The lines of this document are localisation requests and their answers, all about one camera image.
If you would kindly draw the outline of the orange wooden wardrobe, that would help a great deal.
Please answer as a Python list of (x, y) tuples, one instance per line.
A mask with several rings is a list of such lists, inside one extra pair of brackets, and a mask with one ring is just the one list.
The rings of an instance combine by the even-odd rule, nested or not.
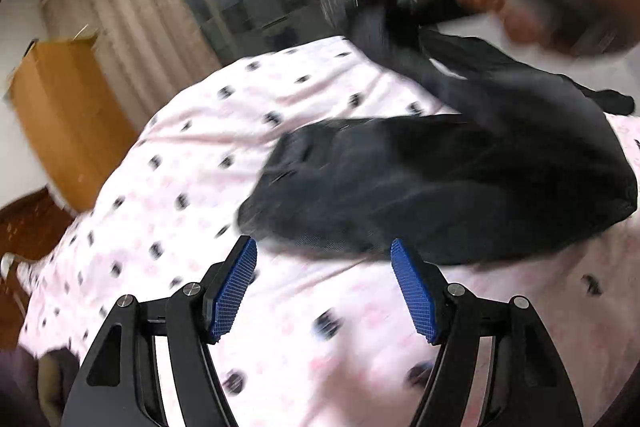
[(75, 211), (96, 203), (137, 139), (94, 56), (96, 38), (37, 41), (12, 74), (9, 96), (41, 165)]

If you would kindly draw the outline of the dark grey denim jeans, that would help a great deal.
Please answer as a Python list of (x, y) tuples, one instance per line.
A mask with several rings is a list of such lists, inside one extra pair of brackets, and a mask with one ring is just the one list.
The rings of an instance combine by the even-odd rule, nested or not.
[(465, 265), (557, 251), (636, 211), (620, 142), (567, 77), (489, 43), (471, 52), (368, 43), (364, 52), (449, 113), (288, 132), (239, 208), (241, 232), (346, 257), (401, 239), (429, 262)]

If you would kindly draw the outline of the dark wooden headboard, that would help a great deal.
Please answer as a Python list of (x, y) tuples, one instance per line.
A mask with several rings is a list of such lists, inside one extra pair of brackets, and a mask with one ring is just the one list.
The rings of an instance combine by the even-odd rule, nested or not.
[[(47, 187), (15, 199), (1, 208), (1, 254), (40, 260), (50, 254), (73, 220)], [(27, 303), (17, 281), (1, 282), (1, 349), (16, 347)]]

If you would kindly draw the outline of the left beige curtain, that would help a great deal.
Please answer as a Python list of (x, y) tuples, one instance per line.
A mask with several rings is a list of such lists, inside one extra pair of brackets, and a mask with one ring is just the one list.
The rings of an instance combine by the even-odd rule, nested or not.
[(96, 37), (96, 59), (136, 129), (221, 66), (186, 0), (41, 0), (41, 9), (52, 39)]

